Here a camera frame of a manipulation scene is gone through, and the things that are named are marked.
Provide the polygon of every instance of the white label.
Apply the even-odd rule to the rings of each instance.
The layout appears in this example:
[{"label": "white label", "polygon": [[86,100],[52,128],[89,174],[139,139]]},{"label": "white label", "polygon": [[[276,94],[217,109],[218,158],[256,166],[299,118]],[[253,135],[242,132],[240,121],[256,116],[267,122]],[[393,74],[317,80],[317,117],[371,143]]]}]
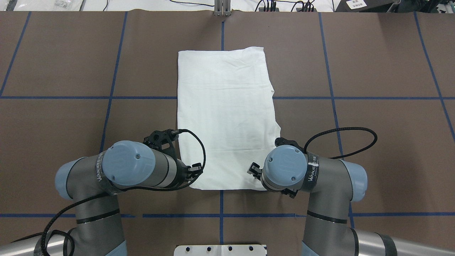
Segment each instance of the white label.
[{"label": "white label", "polygon": [[68,8],[69,2],[71,3],[71,1],[67,0],[56,0],[54,5],[66,9]]},{"label": "white label", "polygon": [[346,1],[346,4],[348,4],[348,6],[349,6],[349,8],[351,8],[351,10],[367,6],[367,4],[364,2],[364,0],[350,0],[350,1]]}]

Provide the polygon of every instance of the white towel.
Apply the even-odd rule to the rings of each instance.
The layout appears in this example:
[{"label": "white towel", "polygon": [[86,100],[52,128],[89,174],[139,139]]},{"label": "white towel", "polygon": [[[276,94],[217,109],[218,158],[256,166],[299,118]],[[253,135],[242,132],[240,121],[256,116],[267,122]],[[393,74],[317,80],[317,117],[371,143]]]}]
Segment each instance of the white towel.
[{"label": "white towel", "polygon": [[[193,131],[207,152],[192,188],[265,190],[247,171],[252,162],[263,165],[280,136],[273,93],[262,47],[178,53],[177,126]],[[191,135],[178,141],[184,163],[202,163]]]}]

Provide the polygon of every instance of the white floor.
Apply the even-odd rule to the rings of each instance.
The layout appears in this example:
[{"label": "white floor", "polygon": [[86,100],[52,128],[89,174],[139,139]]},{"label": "white floor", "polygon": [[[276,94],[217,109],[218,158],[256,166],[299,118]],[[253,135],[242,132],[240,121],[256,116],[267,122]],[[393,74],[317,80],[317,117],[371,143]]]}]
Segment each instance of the white floor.
[{"label": "white floor", "polygon": [[[126,11],[133,9],[143,10],[213,10],[213,7],[203,5],[189,5],[172,3],[169,0],[108,0],[107,11]],[[195,2],[213,5],[214,0],[179,0],[182,2]],[[6,9],[9,0],[0,0],[0,8]],[[69,3],[66,8],[56,6],[56,3]],[[82,0],[18,0],[15,10],[79,10]],[[231,0],[231,9],[254,11],[259,0]],[[335,9],[340,0],[334,0]],[[317,11],[332,12],[331,0],[314,0]],[[101,11],[106,6],[106,0],[86,0],[84,11]],[[292,3],[277,2],[280,11],[290,11]]]}]

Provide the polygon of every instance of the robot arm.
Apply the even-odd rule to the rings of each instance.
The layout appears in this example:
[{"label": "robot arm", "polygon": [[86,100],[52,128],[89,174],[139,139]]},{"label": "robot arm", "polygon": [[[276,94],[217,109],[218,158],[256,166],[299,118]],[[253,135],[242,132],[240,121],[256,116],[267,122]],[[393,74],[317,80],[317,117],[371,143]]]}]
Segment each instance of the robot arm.
[{"label": "robot arm", "polygon": [[360,201],[367,175],[358,164],[319,157],[284,138],[267,156],[263,169],[248,170],[269,191],[294,198],[310,193],[303,234],[303,256],[455,256],[455,252],[346,226],[349,202]]},{"label": "robot arm", "polygon": [[[98,155],[60,167],[55,178],[60,196],[74,202],[88,201],[75,207],[77,227],[67,232],[72,242],[68,237],[51,237],[54,231],[46,232],[48,253],[68,255],[74,245],[73,256],[126,256],[117,194],[131,189],[178,190],[202,174],[200,163],[187,166],[176,158],[172,142],[182,132],[194,135],[188,130],[155,131],[144,138],[144,143],[119,141]],[[41,255],[40,237],[0,247],[0,255],[35,253]]]}]

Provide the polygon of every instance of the blue tape line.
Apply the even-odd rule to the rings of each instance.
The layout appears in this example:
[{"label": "blue tape line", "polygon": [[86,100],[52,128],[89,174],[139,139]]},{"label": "blue tape line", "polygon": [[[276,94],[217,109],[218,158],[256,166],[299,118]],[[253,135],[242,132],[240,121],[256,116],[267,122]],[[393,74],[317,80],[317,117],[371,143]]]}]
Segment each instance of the blue tape line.
[{"label": "blue tape line", "polygon": [[[110,99],[109,96],[1,96],[2,99]],[[274,96],[274,100],[440,100],[440,97],[343,97],[343,96]],[[442,97],[455,100],[455,97]],[[112,96],[112,99],[176,100],[177,96]]]},{"label": "blue tape line", "polygon": [[394,217],[394,216],[455,216],[455,212],[378,212],[353,213],[354,217]]},{"label": "blue tape line", "polygon": [[187,213],[187,214],[143,214],[143,218],[304,218],[295,213]]},{"label": "blue tape line", "polygon": [[13,67],[14,59],[16,58],[17,51],[19,50],[20,43],[22,42],[22,38],[24,37],[25,34],[25,29],[27,28],[28,21],[30,20],[31,16],[31,11],[29,11],[29,14],[27,15],[27,19],[25,20],[24,27],[22,28],[22,32],[20,33],[19,40],[17,41],[16,48],[14,49],[13,57],[11,58],[10,65],[8,66],[8,70],[6,71],[5,78],[3,80],[3,84],[0,89],[0,97],[3,94],[3,91],[6,86],[6,81],[8,80],[8,77],[10,76],[11,68]]},{"label": "blue tape line", "polygon": [[223,214],[225,218],[304,218],[306,215],[295,213],[227,213]]},{"label": "blue tape line", "polygon": [[176,100],[177,96],[112,96],[112,99]]},{"label": "blue tape line", "polygon": [[330,100],[332,97],[325,97],[325,96],[303,96],[303,97],[292,97],[292,96],[274,96],[272,97],[274,100]]},{"label": "blue tape line", "polygon": [[[53,213],[2,213],[0,218],[52,218],[55,214]],[[76,218],[75,214],[62,214],[61,218]],[[122,218],[136,218],[131,214],[121,214]]]},{"label": "blue tape line", "polygon": [[[0,218],[52,218],[53,213],[2,213]],[[413,217],[413,216],[455,216],[455,212],[377,212],[352,213],[353,217]],[[62,218],[75,218],[75,214],[62,214]],[[135,218],[135,215],[122,214],[122,218]],[[189,214],[143,214],[143,218],[219,218],[218,213],[189,213]],[[223,218],[305,218],[305,215],[295,213],[227,213]]]},{"label": "blue tape line", "polygon": [[[323,46],[323,49],[324,49],[325,67],[327,69],[327,77],[329,79],[330,97],[331,97],[331,100],[332,100],[332,110],[334,112],[335,127],[339,128],[337,110],[336,110],[336,106],[335,106],[334,89],[332,87],[332,77],[330,75],[329,57],[327,55],[327,47],[326,47],[326,44],[325,44],[324,26],[323,26],[323,23],[322,23],[322,15],[321,15],[320,12],[318,13],[318,15],[319,15],[319,26],[321,28],[322,46]],[[343,146],[341,144],[341,134],[340,134],[339,131],[337,131],[337,139],[338,139],[338,149],[340,151],[340,154],[344,155],[343,154]],[[351,222],[351,228],[354,228],[354,218],[352,217],[351,202],[349,202],[349,220]]]},{"label": "blue tape line", "polygon": [[224,51],[224,21],[221,22],[221,50]]},{"label": "blue tape line", "polygon": [[220,245],[224,244],[223,215],[224,215],[224,190],[220,190]]},{"label": "blue tape line", "polygon": [[445,118],[447,119],[447,123],[449,125],[450,132],[452,133],[452,138],[455,142],[455,132],[454,132],[454,129],[452,126],[452,122],[450,121],[449,114],[447,113],[447,109],[445,107],[444,100],[442,98],[441,90],[439,88],[438,80],[436,79],[435,72],[433,71],[433,66],[431,65],[430,57],[428,56],[428,52],[425,47],[424,39],[422,37],[422,32],[420,31],[419,19],[417,18],[417,12],[414,12],[414,18],[415,18],[415,24],[417,25],[417,31],[419,32],[420,42],[422,43],[422,48],[424,50],[425,58],[427,59],[428,67],[430,67],[431,76],[433,77],[433,81],[435,82],[436,90],[438,91],[438,95],[441,100],[442,109],[444,110]]},{"label": "blue tape line", "polygon": [[117,79],[118,64],[120,62],[121,46],[123,43],[123,36],[125,35],[125,26],[126,26],[127,18],[128,18],[128,12],[125,12],[125,18],[123,19],[123,27],[121,29],[121,35],[120,35],[120,43],[118,45],[118,53],[117,53],[117,60],[116,60],[115,69],[114,69],[114,77],[112,78],[111,93],[109,95],[109,103],[107,104],[106,119],[104,120],[104,128],[103,128],[103,135],[101,137],[100,153],[103,152],[103,149],[104,149],[104,140],[106,139],[107,121],[109,120],[109,114],[111,113],[112,96],[114,95],[115,81]]},{"label": "blue tape line", "polygon": [[143,218],[219,218],[218,213],[143,214]]},{"label": "blue tape line", "polygon": [[109,99],[108,96],[2,96],[2,99]]}]

